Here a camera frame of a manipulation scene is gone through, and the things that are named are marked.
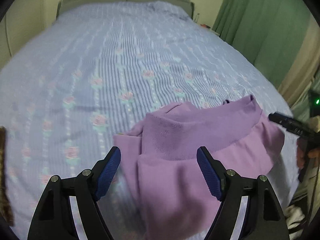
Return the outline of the person's right hand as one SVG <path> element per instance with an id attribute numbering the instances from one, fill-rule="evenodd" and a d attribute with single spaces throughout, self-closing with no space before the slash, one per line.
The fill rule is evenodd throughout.
<path id="1" fill-rule="evenodd" d="M 319 133 L 319 115 L 310 118 L 306 124 L 316 133 Z M 319 147 L 312 150 L 307 150 L 307 141 L 305 139 L 297 140 L 297 166 L 301 170 L 305 166 L 306 155 L 310 160 L 314 161 L 313 167 L 319 165 Z"/>

